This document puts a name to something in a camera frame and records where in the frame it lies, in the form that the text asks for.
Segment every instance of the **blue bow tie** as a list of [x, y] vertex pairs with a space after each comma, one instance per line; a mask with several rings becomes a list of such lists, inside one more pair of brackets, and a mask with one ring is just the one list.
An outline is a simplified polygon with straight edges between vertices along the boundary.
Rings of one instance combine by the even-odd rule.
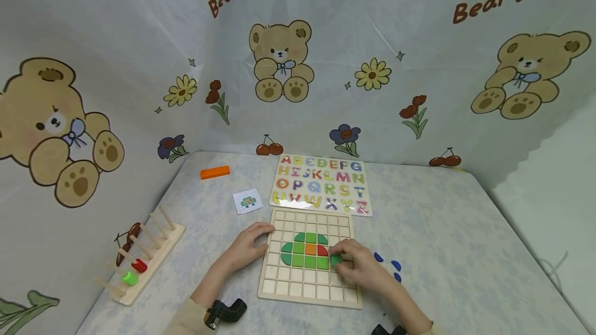
[[62, 140], [64, 140], [68, 146], [76, 146], [81, 147], [81, 145], [87, 145], [80, 137], [85, 133], [85, 122], [81, 119], [73, 119], [72, 123], [70, 124], [70, 132], [66, 135], [62, 136]]
[[522, 81], [526, 83], [537, 82], [538, 80], [540, 80], [540, 74], [537, 72], [531, 72], [529, 74], [522, 74], [518, 72], [515, 74], [513, 80], [515, 81], [515, 85], [517, 85], [517, 87], [519, 88], [521, 87]]
[[286, 61], [283, 64], [280, 64], [279, 62], [277, 63], [277, 69], [281, 69], [281, 72], [284, 73], [284, 75], [286, 75], [287, 70], [293, 69], [294, 66], [296, 66], [296, 63], [292, 60]]

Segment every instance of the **teddy bear print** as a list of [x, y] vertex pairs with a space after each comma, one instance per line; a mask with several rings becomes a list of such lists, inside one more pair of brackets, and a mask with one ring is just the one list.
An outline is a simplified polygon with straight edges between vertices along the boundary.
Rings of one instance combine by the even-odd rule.
[[505, 119], [528, 118], [543, 103], [557, 98], [559, 88], [552, 79], [590, 44], [591, 38], [582, 31], [514, 36], [499, 49], [501, 64], [472, 102], [472, 111], [484, 114], [500, 109]]
[[99, 174], [114, 171], [124, 147], [102, 113], [83, 110], [75, 71], [52, 58], [29, 58], [0, 91], [0, 160], [28, 167], [35, 183], [54, 186], [66, 207], [84, 205]]
[[310, 25], [305, 21], [252, 27], [249, 43], [255, 54], [255, 76], [259, 80], [255, 91], [259, 99], [271, 102], [282, 95], [292, 102], [306, 99], [308, 84], [315, 78], [312, 69], [303, 64], [310, 34]]

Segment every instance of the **sleeve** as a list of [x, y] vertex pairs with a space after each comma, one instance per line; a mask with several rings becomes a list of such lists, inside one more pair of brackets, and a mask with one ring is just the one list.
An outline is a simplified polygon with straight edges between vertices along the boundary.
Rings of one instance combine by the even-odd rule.
[[420, 335], [447, 335], [447, 331], [433, 322], [433, 326], [430, 330]]
[[184, 300], [163, 335], [208, 335], [215, 331], [204, 322], [207, 309], [191, 299]]

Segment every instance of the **table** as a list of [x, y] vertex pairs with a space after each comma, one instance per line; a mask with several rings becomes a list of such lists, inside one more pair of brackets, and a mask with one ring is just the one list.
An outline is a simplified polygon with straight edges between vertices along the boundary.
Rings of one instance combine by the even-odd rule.
[[[186, 233], [132, 307], [103, 292], [78, 334], [159, 334], [236, 234], [270, 221], [271, 207], [236, 214], [232, 194], [271, 194], [276, 156], [197, 152], [161, 200]], [[202, 169], [231, 174], [201, 181]], [[386, 261], [399, 260], [403, 284], [450, 334], [588, 334], [473, 175], [439, 167], [366, 163], [374, 215], [353, 217], [356, 238]], [[257, 297], [262, 260], [237, 272], [222, 298], [248, 305], [218, 334], [370, 334], [393, 314], [364, 292], [364, 309]]]

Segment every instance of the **printed fabric backdrop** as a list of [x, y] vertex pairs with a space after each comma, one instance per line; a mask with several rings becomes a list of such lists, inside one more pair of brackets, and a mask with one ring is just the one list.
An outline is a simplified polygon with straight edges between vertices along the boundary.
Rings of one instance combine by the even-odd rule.
[[592, 93], [589, 1], [1, 0], [0, 326], [74, 333], [196, 150], [494, 187]]

